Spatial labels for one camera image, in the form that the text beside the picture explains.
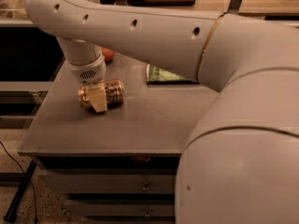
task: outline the drawer handle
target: drawer handle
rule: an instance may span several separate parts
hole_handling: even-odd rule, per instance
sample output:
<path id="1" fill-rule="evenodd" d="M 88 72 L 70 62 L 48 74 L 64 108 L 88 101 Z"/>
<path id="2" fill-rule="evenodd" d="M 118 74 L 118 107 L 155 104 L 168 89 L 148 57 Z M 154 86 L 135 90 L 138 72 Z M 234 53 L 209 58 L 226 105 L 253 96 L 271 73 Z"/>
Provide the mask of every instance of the drawer handle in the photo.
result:
<path id="1" fill-rule="evenodd" d="M 145 218 L 151 218 L 151 214 L 150 214 L 150 210 L 149 209 L 146 210 L 146 213 L 144 214 L 144 217 Z"/>
<path id="2" fill-rule="evenodd" d="M 145 193 L 148 193 L 151 191 L 150 187 L 149 187 L 149 184 L 147 182 L 144 183 L 144 187 L 141 188 L 141 191 L 142 192 L 145 192 Z"/>

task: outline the cord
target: cord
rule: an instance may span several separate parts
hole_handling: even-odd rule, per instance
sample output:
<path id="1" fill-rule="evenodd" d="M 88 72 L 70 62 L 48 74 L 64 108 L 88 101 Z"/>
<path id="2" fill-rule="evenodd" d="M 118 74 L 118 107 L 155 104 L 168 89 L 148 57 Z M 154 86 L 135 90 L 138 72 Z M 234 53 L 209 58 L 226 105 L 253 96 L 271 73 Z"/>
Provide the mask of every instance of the cord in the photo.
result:
<path id="1" fill-rule="evenodd" d="M 2 141 L 0 141 L 0 145 L 2 146 L 3 150 L 7 153 L 7 155 L 17 163 L 17 165 L 19 166 L 19 168 L 21 169 L 21 171 L 25 174 L 25 171 L 22 169 L 20 163 L 15 160 L 10 154 L 9 152 L 7 151 L 7 149 L 5 148 L 4 144 L 2 143 Z M 30 184 L 31 184 L 31 187 L 32 187 L 32 190 L 33 190 L 33 193 L 34 193 L 34 206 L 35 206 L 35 220 L 34 220 L 34 223 L 36 224 L 38 222 L 38 219 L 37 219 L 37 208 L 36 208 L 36 189 L 35 189 L 35 186 L 34 184 L 32 183 L 32 181 L 30 180 Z"/>

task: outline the speckled floor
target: speckled floor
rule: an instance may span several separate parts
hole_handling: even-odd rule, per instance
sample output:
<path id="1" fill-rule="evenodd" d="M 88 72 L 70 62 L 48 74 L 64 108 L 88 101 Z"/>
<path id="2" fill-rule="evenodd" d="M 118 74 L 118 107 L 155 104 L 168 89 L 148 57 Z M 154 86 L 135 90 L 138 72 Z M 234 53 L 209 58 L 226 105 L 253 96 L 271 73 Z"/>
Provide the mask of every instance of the speckled floor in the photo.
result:
<path id="1" fill-rule="evenodd" d="M 24 170 L 30 163 L 30 158 L 21 157 L 17 153 L 18 146 L 26 129 L 1 129 L 0 141 L 4 144 L 11 156 L 16 159 Z M 3 172 L 19 172 L 18 165 L 5 153 L 0 147 L 0 173 Z M 80 217 L 74 217 L 64 207 L 64 196 L 58 195 L 50 191 L 44 183 L 37 178 L 38 167 L 36 168 L 32 182 L 36 190 L 36 207 L 38 224 L 49 223 L 81 223 Z M 3 187 L 0 185 L 0 224 L 4 224 L 4 215 L 10 206 L 10 203 L 17 191 L 18 187 L 12 185 Z M 34 209 L 34 195 L 31 186 L 28 186 L 25 191 L 19 209 L 17 211 L 17 219 L 14 223 L 34 223 L 35 209 Z"/>

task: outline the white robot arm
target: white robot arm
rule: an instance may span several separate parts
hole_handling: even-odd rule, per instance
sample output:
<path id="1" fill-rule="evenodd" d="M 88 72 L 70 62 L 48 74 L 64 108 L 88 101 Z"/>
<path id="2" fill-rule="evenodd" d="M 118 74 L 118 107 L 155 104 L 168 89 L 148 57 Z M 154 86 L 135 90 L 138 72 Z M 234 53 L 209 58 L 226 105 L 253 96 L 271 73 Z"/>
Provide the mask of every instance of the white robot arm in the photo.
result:
<path id="1" fill-rule="evenodd" d="M 182 150 L 177 223 L 299 223 L 298 30 L 91 1 L 26 1 L 32 22 L 63 40 L 71 66 L 99 67 L 81 81 L 104 76 L 96 45 L 220 92 Z"/>

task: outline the dresser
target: dresser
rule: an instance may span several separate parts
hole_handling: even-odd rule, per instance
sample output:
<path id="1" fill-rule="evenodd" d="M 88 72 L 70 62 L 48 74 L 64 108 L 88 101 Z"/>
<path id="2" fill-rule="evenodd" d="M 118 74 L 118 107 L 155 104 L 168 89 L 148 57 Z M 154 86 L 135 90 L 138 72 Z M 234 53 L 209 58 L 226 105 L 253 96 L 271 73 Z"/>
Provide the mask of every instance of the dresser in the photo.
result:
<path id="1" fill-rule="evenodd" d="M 87 223 L 175 223 L 181 149 L 217 97 L 199 84 L 149 84 L 145 63 L 116 54 L 106 80 L 124 101 L 104 113 L 81 108 L 81 87 L 63 65 L 18 152 Z"/>

